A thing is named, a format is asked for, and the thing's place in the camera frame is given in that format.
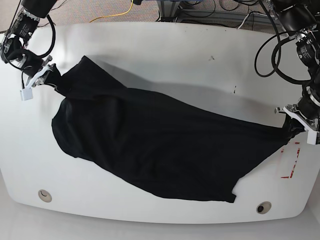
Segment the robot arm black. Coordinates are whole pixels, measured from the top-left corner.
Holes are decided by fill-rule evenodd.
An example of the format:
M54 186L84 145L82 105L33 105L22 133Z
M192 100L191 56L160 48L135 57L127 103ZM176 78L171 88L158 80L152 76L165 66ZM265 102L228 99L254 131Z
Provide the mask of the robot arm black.
M23 101L33 98L32 89L39 85L51 85L49 79L59 74L52 61L52 52L56 42L56 29L49 12L56 0L21 0L16 8L9 28L0 44L0 57L6 64L27 75L27 81L21 81L20 96ZM49 49L37 55L28 50L29 40L39 26L41 19L47 19L51 27L52 37Z
M290 84L302 87L296 104L277 107L276 113L299 122L307 132L307 143L320 143L320 2L318 0L261 0L277 39L271 54L272 71ZM310 78L294 79L280 70L282 47L295 41L297 56Z

